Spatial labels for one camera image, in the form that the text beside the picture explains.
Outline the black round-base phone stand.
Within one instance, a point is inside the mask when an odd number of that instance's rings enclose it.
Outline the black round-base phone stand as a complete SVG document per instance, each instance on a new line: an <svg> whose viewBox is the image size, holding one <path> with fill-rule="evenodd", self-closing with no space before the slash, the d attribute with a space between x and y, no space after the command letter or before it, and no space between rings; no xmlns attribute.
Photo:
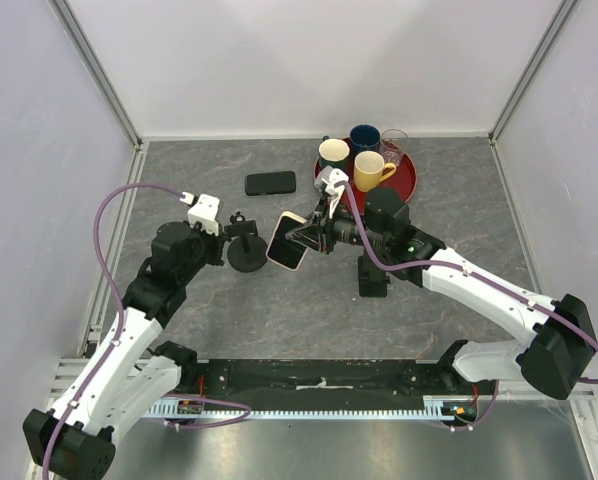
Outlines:
<svg viewBox="0 0 598 480"><path fill-rule="evenodd" d="M241 211L236 211L224 232L230 240L227 259L234 270L253 273L265 265L267 243L259 236L255 220L247 220Z"/></svg>

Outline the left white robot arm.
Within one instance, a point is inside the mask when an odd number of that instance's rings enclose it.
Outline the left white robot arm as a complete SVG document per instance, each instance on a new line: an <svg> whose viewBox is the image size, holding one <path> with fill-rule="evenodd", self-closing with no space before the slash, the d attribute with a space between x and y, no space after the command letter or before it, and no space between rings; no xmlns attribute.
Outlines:
<svg viewBox="0 0 598 480"><path fill-rule="evenodd" d="M195 388L196 352L171 341L156 348L136 377L130 372L183 304L194 276L206 265L222 265L227 239L217 221L158 228L150 256L93 357L49 410L34 409L24 420L32 459L44 478L102 478L121 440L155 402L172 390Z"/></svg>

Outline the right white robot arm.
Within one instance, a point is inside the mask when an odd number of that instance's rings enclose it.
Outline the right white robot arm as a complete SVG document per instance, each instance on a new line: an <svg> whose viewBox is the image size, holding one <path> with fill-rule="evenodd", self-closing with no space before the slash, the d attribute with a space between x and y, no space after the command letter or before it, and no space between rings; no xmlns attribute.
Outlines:
<svg viewBox="0 0 598 480"><path fill-rule="evenodd" d="M372 189L363 208L323 194L308 218L283 213L268 256L295 270L308 250L329 254L338 242L365 250L358 277L362 293L383 295L386 277L393 275L467 306L511 335L494 343L455 342L436 371L444 391L460 393L484 380L525 380L565 400L582 382L597 347L585 302L571 294L552 299L470 263L415 227L408 205L393 189Z"/></svg>

